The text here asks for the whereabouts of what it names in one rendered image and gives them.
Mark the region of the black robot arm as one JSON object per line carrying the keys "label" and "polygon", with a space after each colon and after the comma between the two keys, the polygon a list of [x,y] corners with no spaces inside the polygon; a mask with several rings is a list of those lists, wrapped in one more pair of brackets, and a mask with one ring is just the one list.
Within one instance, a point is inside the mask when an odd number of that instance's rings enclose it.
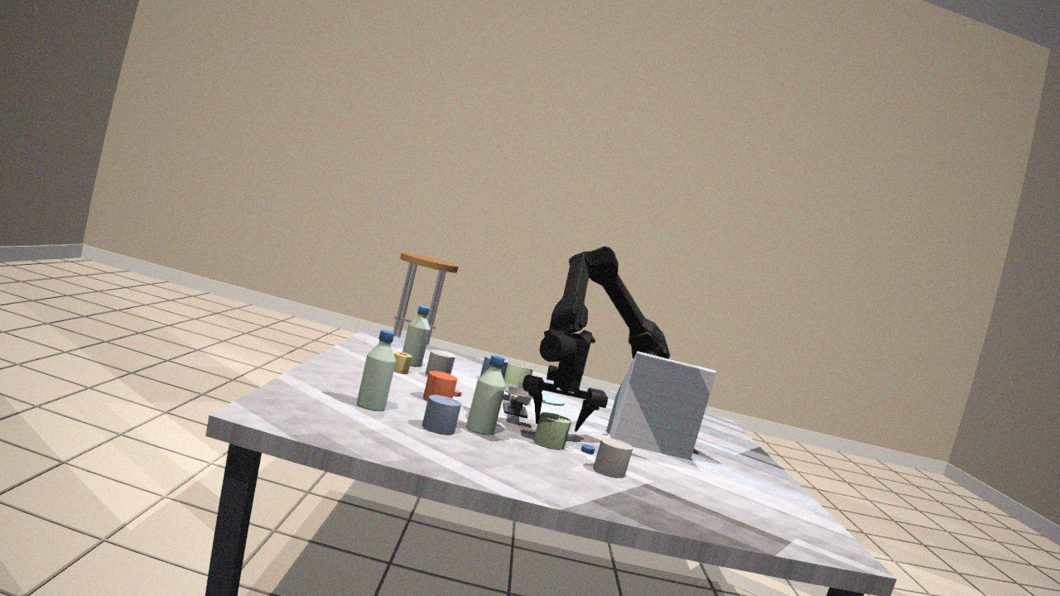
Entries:
{"label": "black robot arm", "polygon": [[[603,286],[614,306],[624,317],[629,328],[629,344],[632,358],[639,353],[650,353],[660,358],[669,358],[667,343],[658,325],[646,320],[641,310],[633,301],[624,282],[619,276],[619,262],[612,248],[597,248],[593,252],[581,252],[569,259],[566,286],[561,300],[552,312],[552,322],[544,332],[540,344],[540,354],[547,362],[586,363],[593,333],[583,329],[588,322],[585,294],[588,276],[591,281]],[[573,334],[581,331],[580,334]]]}

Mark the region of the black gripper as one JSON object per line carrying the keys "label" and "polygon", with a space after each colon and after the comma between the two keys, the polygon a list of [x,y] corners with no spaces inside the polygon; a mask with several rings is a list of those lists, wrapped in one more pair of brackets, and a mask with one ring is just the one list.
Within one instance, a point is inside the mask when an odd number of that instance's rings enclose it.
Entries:
{"label": "black gripper", "polygon": [[[607,396],[605,390],[588,387],[588,390],[581,390],[581,380],[585,371],[585,363],[559,362],[554,384],[544,382],[542,376],[525,376],[523,380],[523,390],[533,396],[535,405],[535,424],[538,424],[542,408],[542,390],[545,392],[555,392],[572,397],[583,397],[582,410],[580,411],[578,423],[573,431],[578,431],[591,411],[599,410],[599,407],[606,408]],[[556,390],[560,389],[560,390]],[[569,390],[569,391],[568,391]]]}

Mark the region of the orange-brown cylinder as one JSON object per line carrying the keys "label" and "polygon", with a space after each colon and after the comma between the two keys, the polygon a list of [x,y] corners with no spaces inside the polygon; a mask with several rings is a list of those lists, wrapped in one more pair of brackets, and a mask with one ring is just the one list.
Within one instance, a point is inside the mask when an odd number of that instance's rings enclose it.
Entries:
{"label": "orange-brown cylinder", "polygon": [[427,402],[431,395],[454,397],[458,378],[443,371],[429,371],[423,399]]}

